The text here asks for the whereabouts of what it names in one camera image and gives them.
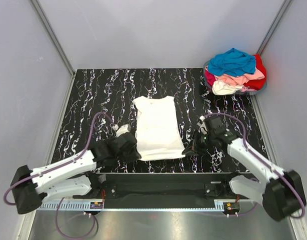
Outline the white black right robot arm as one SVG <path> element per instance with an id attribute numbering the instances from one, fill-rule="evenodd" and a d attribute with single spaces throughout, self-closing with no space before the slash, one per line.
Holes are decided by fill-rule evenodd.
<path id="1" fill-rule="evenodd" d="M 286 171 L 272 163 L 247 142 L 245 129 L 242 135 L 227 129 L 221 116 L 221 113 L 202 115 L 182 154 L 203 156 L 211 147 L 223 149 L 244 165 L 255 179 L 232 172 L 208 191 L 207 196 L 246 197 L 261 205 L 277 222 L 287 217 L 303 218 L 307 201 L 301 176 L 294 170 Z"/>

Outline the white printed t-shirt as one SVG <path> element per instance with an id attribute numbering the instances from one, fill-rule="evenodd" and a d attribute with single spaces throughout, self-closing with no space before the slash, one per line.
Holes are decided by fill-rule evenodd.
<path id="1" fill-rule="evenodd" d="M 152 99 L 140 96 L 133 100 L 137 109 L 136 149 L 143 162 L 174 160 L 184 157 L 174 97 Z"/>

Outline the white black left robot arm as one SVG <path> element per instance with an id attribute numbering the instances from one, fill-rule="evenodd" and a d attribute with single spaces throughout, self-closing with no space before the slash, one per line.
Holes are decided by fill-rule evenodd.
<path id="1" fill-rule="evenodd" d="M 90 180 L 89 172 L 119 160 L 134 162 L 140 158 L 136 138 L 126 132 L 47 166 L 29 169 L 23 165 L 10 184 L 14 206 L 18 214 L 24 215 L 57 198 L 84 195 L 96 198 L 102 186 Z"/>

